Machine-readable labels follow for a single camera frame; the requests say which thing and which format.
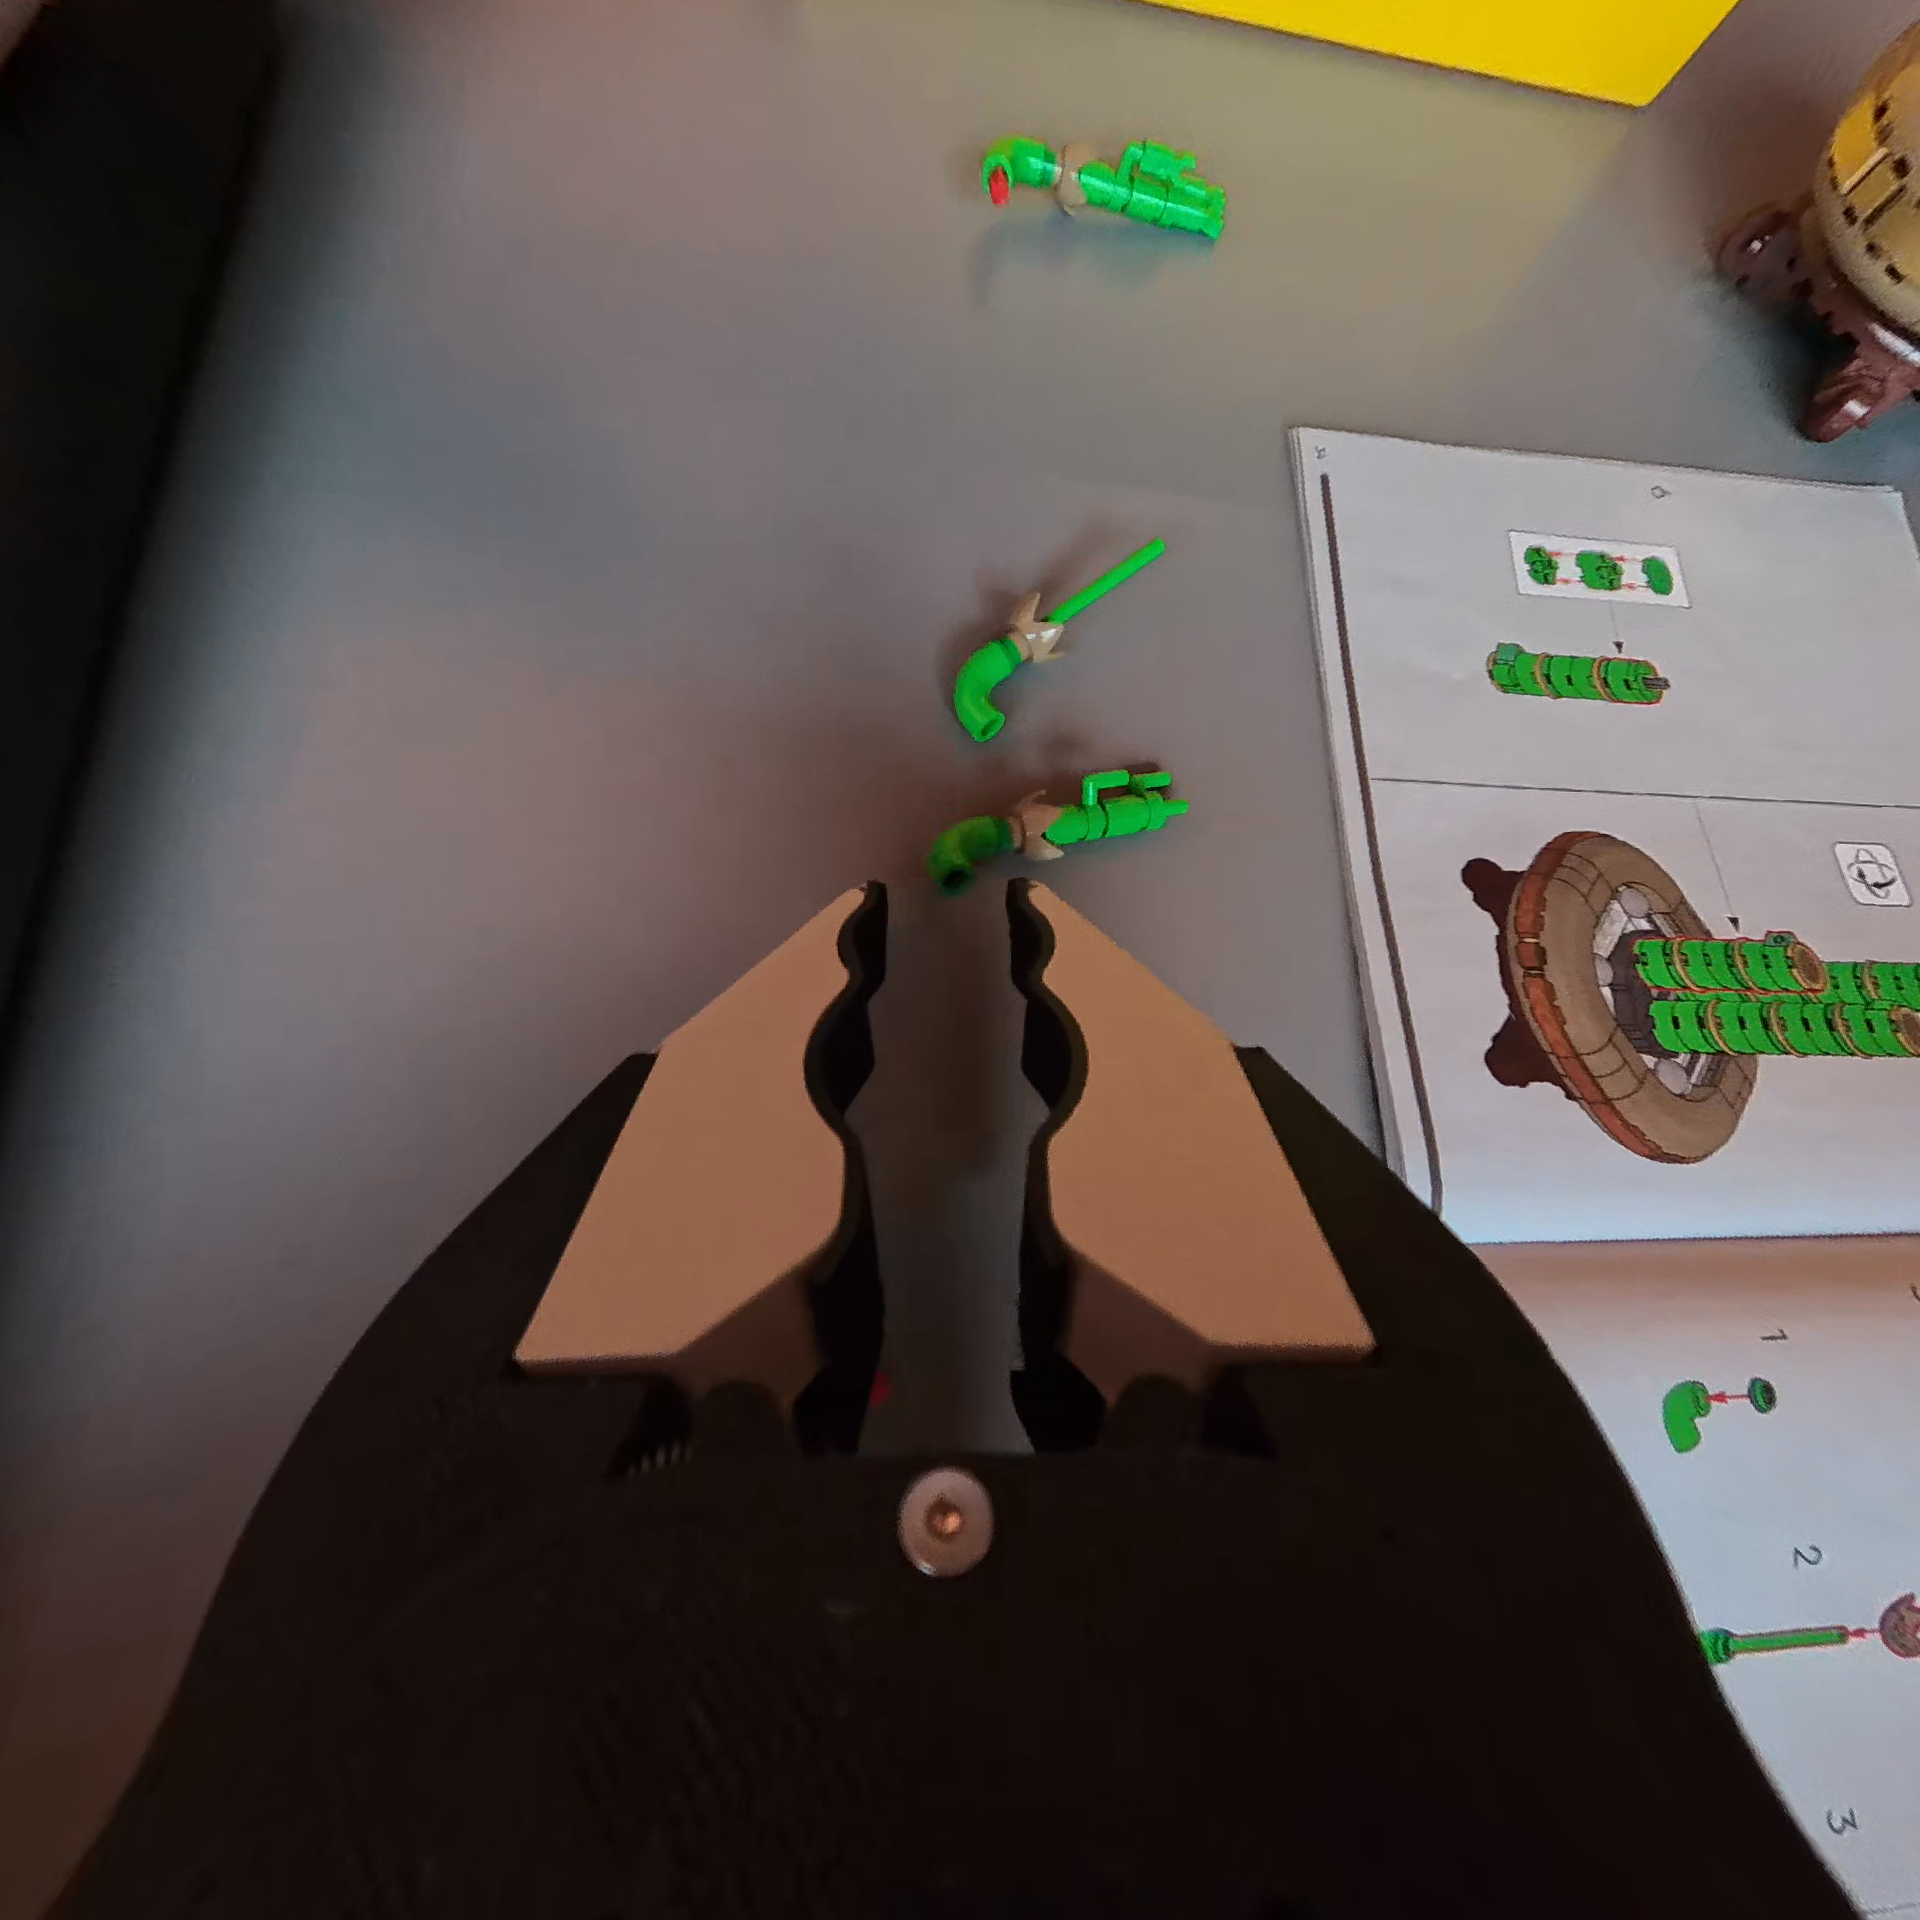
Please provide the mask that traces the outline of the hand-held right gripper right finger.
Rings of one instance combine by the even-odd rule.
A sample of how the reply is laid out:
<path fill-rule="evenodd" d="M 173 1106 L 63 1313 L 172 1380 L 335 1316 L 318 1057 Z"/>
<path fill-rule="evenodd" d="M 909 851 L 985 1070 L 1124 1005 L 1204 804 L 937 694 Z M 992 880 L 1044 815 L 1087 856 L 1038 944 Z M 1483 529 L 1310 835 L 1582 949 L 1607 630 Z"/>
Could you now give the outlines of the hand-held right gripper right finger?
<path fill-rule="evenodd" d="M 1204 1402 L 1377 1340 L 1226 1032 L 1054 888 L 1006 887 L 1021 1072 L 1044 1114 L 1021 1202 L 1035 1453 L 1092 1448 L 1138 1382 Z"/>

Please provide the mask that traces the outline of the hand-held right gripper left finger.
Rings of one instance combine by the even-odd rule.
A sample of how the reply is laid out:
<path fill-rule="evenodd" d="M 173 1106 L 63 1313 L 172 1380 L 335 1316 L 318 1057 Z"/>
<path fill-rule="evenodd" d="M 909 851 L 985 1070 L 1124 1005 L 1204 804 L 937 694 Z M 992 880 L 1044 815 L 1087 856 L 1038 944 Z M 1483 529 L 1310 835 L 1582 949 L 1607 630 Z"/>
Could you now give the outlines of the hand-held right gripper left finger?
<path fill-rule="evenodd" d="M 857 1451 L 884 1305 L 850 1112 L 887 905 L 878 880 L 838 894 L 645 1061 L 519 1370 L 756 1386 L 804 1453 Z"/>

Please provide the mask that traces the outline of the green lego branch with clips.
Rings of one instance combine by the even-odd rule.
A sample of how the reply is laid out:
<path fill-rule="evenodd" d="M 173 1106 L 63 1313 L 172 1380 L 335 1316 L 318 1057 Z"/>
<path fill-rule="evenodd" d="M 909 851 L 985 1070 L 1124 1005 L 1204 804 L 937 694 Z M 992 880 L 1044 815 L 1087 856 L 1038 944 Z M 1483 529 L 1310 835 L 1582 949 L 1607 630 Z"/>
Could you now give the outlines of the green lego branch with clips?
<path fill-rule="evenodd" d="M 1035 794 L 1008 812 L 942 829 L 925 856 L 925 875 L 942 897 L 955 897 L 994 859 L 1057 861 L 1068 851 L 1157 832 L 1189 810 L 1191 801 L 1171 791 L 1166 771 L 1090 773 L 1072 804 L 1049 804 Z"/>

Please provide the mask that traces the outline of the green lego branch thin rod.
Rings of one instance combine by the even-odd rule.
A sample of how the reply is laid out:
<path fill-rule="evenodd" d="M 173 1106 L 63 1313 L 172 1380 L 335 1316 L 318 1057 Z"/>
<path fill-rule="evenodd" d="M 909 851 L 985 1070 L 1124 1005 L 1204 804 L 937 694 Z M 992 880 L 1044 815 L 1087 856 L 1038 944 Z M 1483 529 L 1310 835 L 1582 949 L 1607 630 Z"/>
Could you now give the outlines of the green lego branch thin rod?
<path fill-rule="evenodd" d="M 950 707 L 962 731 L 973 745 L 994 742 L 1008 723 L 1000 705 L 1000 689 L 1021 669 L 1059 659 L 1068 645 L 1068 627 L 1138 573 L 1157 564 L 1164 554 L 1166 541 L 1149 539 L 1090 584 L 1071 592 L 1052 610 L 1041 607 L 1038 594 L 1030 595 L 1002 635 L 985 641 L 962 662 L 950 689 Z"/>

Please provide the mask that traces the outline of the lego instruction booklet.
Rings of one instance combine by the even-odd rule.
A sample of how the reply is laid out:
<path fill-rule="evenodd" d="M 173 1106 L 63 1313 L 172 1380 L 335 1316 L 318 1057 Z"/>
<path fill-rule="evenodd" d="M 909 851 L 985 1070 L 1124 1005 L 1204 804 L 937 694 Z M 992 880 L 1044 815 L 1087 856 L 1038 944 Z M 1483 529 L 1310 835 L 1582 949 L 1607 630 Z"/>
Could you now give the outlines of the lego instruction booklet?
<path fill-rule="evenodd" d="M 1375 1088 L 1723 1700 L 1916 1916 L 1916 546 L 1891 488 L 1293 428 Z"/>

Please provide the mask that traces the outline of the green lego branch red tip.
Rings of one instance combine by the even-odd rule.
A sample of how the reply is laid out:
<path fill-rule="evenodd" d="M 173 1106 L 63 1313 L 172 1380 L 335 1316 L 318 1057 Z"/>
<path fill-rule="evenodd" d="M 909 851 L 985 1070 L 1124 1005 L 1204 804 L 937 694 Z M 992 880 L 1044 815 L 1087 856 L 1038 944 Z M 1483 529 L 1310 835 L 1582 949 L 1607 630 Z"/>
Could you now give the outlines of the green lego branch red tip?
<path fill-rule="evenodd" d="M 1199 174 L 1195 155 L 1152 140 L 1108 157 L 1087 143 L 1054 148 L 1040 139 L 1008 136 L 981 152 L 980 184 L 996 207 L 1031 191 L 1072 216 L 1095 213 L 1209 243 L 1228 224 L 1228 191 Z"/>

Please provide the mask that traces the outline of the lego bamboo pot model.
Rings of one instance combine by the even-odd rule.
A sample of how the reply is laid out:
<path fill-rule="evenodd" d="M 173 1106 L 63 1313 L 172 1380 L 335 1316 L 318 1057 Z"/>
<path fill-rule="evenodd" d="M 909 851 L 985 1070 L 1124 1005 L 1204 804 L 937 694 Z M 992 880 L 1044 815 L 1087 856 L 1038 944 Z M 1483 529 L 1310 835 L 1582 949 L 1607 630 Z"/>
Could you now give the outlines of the lego bamboo pot model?
<path fill-rule="evenodd" d="M 1801 433 L 1832 444 L 1917 397 L 1917 27 L 1884 46 L 1808 193 L 1729 227 L 1715 266 L 1748 301 L 1808 313 L 1837 359 Z"/>

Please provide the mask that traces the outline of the yellow plastic bin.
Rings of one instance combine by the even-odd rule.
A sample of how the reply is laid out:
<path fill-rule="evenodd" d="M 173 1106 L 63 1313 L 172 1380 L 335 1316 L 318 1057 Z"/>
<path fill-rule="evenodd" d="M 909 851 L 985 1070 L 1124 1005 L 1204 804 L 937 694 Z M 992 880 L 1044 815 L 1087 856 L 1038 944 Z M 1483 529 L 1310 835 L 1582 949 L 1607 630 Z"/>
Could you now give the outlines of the yellow plastic bin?
<path fill-rule="evenodd" d="M 1170 3 L 1168 11 L 1646 108 L 1731 3 Z"/>

